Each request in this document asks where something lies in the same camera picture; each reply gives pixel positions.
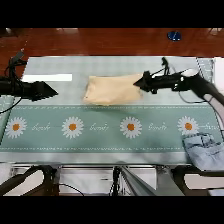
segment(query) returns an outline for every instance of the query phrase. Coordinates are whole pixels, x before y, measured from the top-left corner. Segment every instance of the blue object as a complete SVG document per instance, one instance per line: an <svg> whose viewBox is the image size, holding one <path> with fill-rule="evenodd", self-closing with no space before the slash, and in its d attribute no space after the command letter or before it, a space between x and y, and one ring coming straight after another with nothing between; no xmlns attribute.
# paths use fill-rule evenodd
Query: blue object
<svg viewBox="0 0 224 224"><path fill-rule="evenodd" d="M211 134L185 136L185 150L192 163L200 170L224 170L224 143L215 142ZM212 196L224 196L223 189L210 190Z"/></svg>
<svg viewBox="0 0 224 224"><path fill-rule="evenodd" d="M167 34L167 37L172 41L179 41L181 40L181 33L176 31L171 31Z"/></svg>

